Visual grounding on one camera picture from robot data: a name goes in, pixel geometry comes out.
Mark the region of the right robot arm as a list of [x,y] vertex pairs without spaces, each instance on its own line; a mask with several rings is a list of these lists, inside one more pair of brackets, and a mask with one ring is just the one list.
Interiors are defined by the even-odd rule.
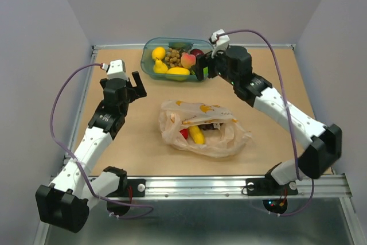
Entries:
[[281,162],[265,175],[267,192],[278,193],[284,185],[303,177],[318,179],[341,157],[342,130],[309,117],[292,105],[284,93],[279,93],[264,77],[253,72],[252,57],[243,46],[229,46],[226,50],[198,55],[194,73],[198,80],[207,76],[221,77],[235,95],[249,106],[266,114],[289,131],[291,139],[304,149],[301,155]]

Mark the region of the translucent orange plastic bag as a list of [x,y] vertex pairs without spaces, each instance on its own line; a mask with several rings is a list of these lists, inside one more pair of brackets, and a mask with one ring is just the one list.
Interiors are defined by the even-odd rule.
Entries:
[[[218,105],[168,100],[161,104],[158,122],[164,143],[212,158],[235,155],[251,140],[251,133],[242,127],[232,112]],[[209,123],[223,125],[219,130],[201,130],[205,136],[204,145],[195,144],[190,134],[185,140],[179,132]]]

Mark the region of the wrinkled yellow fruit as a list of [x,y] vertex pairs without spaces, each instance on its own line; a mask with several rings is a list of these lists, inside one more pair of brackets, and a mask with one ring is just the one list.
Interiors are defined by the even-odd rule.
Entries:
[[195,144],[204,145],[205,136],[198,126],[190,126],[189,134]]

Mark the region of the purple grape bunch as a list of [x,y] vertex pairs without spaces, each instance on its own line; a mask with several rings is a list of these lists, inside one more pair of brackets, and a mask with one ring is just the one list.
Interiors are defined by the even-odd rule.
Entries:
[[202,131],[209,131],[209,130],[219,130],[223,123],[209,123],[209,124],[203,124],[199,125],[199,129]]

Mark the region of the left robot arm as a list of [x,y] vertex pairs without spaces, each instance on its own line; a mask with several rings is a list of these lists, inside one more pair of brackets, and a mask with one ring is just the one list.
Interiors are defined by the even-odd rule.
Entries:
[[85,129],[82,141],[70,160],[49,185],[40,185],[35,198],[40,220],[77,233],[89,213],[107,195],[123,195],[127,191],[127,173],[109,166],[99,177],[89,181],[88,173],[99,157],[114,141],[125,123],[129,105],[147,93],[137,71],[131,80],[122,73],[101,79],[103,100],[97,106]]

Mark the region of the pink peach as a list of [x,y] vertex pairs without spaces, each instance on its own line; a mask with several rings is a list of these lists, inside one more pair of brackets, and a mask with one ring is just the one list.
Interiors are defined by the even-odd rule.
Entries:
[[192,66],[196,64],[196,57],[190,53],[182,53],[181,54],[181,65],[186,68],[190,69]]

